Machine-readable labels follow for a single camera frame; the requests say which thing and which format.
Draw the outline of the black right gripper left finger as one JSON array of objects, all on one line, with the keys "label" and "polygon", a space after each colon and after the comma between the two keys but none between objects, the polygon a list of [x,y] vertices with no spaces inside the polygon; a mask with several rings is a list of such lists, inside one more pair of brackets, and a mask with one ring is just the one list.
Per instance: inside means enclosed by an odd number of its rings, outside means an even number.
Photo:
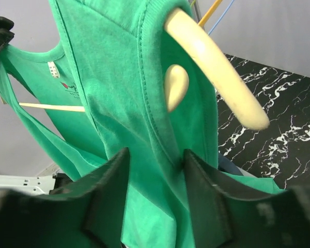
[{"label": "black right gripper left finger", "polygon": [[123,247],[129,171],[130,153],[123,148],[88,175],[51,193],[49,247]]}]

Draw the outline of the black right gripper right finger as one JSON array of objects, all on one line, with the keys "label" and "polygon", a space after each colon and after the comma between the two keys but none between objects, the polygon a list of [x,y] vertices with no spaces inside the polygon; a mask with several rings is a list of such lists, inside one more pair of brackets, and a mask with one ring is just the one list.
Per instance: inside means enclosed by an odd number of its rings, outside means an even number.
[{"label": "black right gripper right finger", "polygon": [[196,247],[289,247],[279,195],[236,181],[189,149],[183,170]]}]

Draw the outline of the dark navy tank top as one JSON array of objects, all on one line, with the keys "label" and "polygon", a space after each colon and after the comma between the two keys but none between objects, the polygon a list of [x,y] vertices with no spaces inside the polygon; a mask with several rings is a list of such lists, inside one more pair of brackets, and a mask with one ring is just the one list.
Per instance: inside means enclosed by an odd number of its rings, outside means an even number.
[{"label": "dark navy tank top", "polygon": [[219,170],[232,175],[255,177],[251,173],[236,166],[231,160],[220,153],[218,154],[218,168]]}]

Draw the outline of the cream curved wooden hanger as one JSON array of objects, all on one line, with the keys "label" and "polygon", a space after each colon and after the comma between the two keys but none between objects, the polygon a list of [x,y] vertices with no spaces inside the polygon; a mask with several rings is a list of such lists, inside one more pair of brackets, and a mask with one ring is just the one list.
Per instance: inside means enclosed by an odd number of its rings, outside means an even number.
[{"label": "cream curved wooden hanger", "polygon": [[[176,8],[167,16],[164,29],[193,59],[244,127],[264,130],[269,126],[269,118],[260,103],[219,47],[191,17]],[[168,112],[172,112],[179,105],[188,86],[189,76],[186,70],[180,65],[171,65],[166,71],[164,81]],[[85,112],[82,106],[18,104],[48,110]]]}]

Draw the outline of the green t-shirt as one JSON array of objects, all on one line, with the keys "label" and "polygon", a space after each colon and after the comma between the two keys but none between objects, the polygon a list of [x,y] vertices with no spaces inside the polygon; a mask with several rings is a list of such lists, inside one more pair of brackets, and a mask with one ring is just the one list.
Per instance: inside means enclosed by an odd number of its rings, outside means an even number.
[{"label": "green t-shirt", "polygon": [[[128,247],[196,247],[182,157],[191,149],[218,166],[216,89],[165,31],[187,1],[50,1],[60,40],[42,53],[8,44],[31,59],[61,48],[88,122],[108,159],[130,150],[130,179],[122,240]],[[172,111],[165,74],[180,65],[187,93]]]}]

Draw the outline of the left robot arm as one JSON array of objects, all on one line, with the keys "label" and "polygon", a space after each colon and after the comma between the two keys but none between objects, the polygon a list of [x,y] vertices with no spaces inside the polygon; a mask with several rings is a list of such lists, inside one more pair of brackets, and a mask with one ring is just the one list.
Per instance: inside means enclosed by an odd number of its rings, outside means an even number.
[{"label": "left robot arm", "polygon": [[0,176],[0,247],[123,247],[129,150],[100,152],[61,48],[24,57],[13,25],[0,17],[0,96],[66,173]]}]

